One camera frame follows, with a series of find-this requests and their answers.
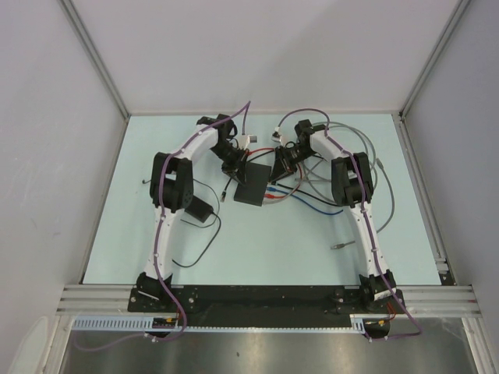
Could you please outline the black network switch box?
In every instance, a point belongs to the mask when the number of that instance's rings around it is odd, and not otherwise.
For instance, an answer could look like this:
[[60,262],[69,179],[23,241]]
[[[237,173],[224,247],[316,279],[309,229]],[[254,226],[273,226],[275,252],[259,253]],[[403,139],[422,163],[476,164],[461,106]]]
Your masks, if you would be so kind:
[[237,186],[233,199],[237,203],[262,206],[271,166],[251,162],[246,165],[246,173],[246,184]]

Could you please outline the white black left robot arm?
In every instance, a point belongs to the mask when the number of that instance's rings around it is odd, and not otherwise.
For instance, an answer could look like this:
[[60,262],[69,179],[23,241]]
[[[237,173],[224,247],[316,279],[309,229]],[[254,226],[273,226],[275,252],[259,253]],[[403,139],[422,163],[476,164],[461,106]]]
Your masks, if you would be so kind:
[[166,310],[172,302],[169,285],[172,279],[172,235],[194,197],[193,166],[208,152],[221,160],[221,171],[231,180],[246,183],[247,146],[250,138],[237,145],[231,143],[235,127],[233,117],[219,114],[203,116],[194,133],[171,153],[157,153],[150,180],[150,197],[154,205],[154,247],[144,271],[138,276],[139,296],[155,311]]

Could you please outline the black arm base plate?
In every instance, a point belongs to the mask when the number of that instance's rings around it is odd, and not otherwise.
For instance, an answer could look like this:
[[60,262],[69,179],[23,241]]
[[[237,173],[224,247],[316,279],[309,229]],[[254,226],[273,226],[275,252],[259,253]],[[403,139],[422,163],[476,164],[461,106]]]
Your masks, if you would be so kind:
[[343,286],[228,286],[184,285],[171,288],[190,319],[264,320],[318,319],[328,316],[365,315],[375,320],[401,314],[392,297],[367,307],[360,288]]

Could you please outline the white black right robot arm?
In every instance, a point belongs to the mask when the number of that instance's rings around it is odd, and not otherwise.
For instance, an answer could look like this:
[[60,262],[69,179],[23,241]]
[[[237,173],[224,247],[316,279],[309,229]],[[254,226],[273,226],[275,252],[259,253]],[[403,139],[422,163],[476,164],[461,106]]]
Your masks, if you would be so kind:
[[300,162],[314,155],[331,166],[331,194],[334,203],[349,218],[359,250],[360,305],[367,312],[379,312],[396,293],[393,273],[379,246],[372,218],[373,181],[366,153],[353,153],[335,140],[324,124],[308,119],[295,125],[297,140],[278,146],[270,182],[275,183],[297,171]]

